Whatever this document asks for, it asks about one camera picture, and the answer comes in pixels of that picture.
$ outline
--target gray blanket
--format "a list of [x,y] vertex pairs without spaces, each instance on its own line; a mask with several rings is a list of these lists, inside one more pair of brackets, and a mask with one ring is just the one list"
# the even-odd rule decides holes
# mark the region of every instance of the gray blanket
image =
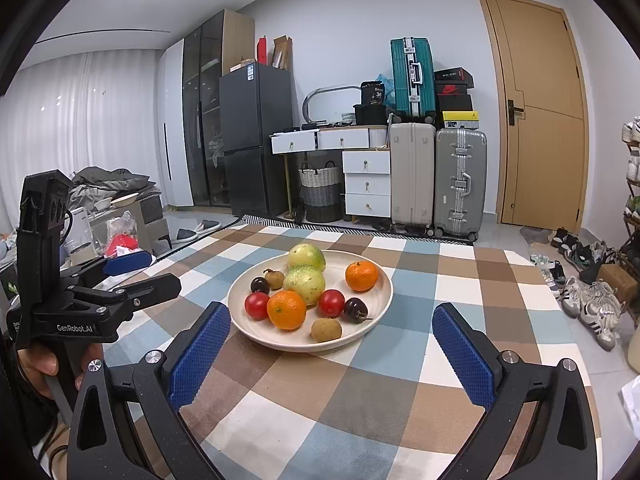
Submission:
[[79,171],[72,182],[75,187],[69,192],[67,207],[69,209],[84,207],[89,212],[100,200],[109,197],[119,198],[156,184],[149,182],[149,177],[146,175],[134,174],[122,168],[108,171],[96,166]]

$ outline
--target checkered tablecloth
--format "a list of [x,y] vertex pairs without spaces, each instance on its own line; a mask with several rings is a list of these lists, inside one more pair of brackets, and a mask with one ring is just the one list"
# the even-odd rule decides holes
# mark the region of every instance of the checkered tablecloth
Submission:
[[[260,346],[232,328],[195,401],[181,409],[191,432],[229,480],[434,479],[482,415],[431,333],[434,307],[450,301],[500,350],[555,366],[573,359],[601,437],[593,391],[569,320],[540,272],[511,251],[238,225],[203,238],[132,280],[172,272],[176,300],[137,312],[106,346],[108,365],[165,349],[211,301],[259,262],[302,241],[361,254],[383,267],[394,296],[364,338],[321,354]],[[514,459],[532,414],[525,406],[494,478]],[[139,410],[136,426],[156,472],[169,474]]]

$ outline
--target blue gripper pad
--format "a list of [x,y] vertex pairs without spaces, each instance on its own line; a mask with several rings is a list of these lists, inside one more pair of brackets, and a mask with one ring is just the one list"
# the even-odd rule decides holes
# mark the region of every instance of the blue gripper pad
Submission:
[[495,400],[494,375],[489,365],[443,305],[433,311],[431,327],[469,400],[489,410]]
[[146,269],[151,265],[151,261],[151,254],[146,251],[138,251],[137,253],[110,258],[104,264],[102,272],[107,276],[118,276],[133,270]]
[[219,304],[180,355],[169,380],[169,405],[178,411],[191,404],[231,328],[229,309]]

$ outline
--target gray refrigerator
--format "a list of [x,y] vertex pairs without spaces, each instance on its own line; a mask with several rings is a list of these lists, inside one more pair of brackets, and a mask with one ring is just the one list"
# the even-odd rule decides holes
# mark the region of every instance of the gray refrigerator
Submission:
[[253,63],[222,76],[220,115],[232,213],[283,213],[285,162],[271,153],[270,135],[292,127],[290,73]]

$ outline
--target laundry basket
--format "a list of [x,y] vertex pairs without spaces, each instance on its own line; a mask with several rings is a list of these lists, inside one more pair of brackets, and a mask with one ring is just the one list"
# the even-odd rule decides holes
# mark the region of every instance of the laundry basket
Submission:
[[340,208],[340,188],[342,170],[333,161],[316,170],[309,168],[308,162],[298,170],[302,184],[302,198],[305,201],[306,221],[312,223],[335,222],[342,218]]

